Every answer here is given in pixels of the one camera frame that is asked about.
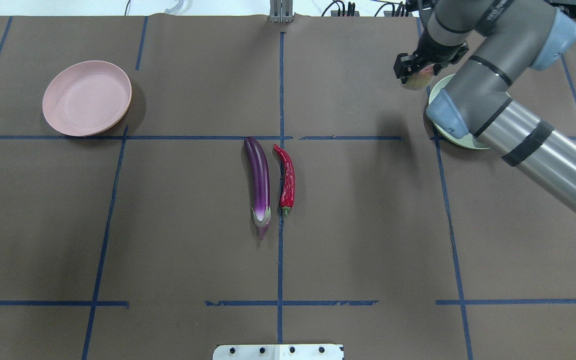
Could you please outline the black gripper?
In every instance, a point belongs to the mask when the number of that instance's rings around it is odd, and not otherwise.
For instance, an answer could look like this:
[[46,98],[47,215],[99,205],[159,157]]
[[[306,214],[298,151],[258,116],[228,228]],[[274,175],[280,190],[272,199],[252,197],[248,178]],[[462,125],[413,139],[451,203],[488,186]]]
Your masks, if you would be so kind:
[[393,70],[396,78],[402,81],[410,80],[428,66],[432,75],[436,76],[448,66],[459,63],[468,50],[468,43],[464,41],[457,46],[448,47],[447,51],[440,51],[439,54],[419,54],[417,51],[411,54],[400,53],[395,59]]

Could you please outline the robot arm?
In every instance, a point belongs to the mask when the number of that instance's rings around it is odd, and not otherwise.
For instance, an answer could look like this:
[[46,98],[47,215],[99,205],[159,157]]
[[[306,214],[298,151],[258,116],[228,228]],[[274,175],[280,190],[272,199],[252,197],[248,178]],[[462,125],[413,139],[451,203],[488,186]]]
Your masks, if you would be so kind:
[[437,0],[416,50],[396,57],[402,85],[432,76],[467,54],[467,39],[484,40],[429,102],[426,114],[457,139],[473,136],[576,213],[576,144],[508,95],[526,69],[542,71],[576,41],[576,22],[542,0]]

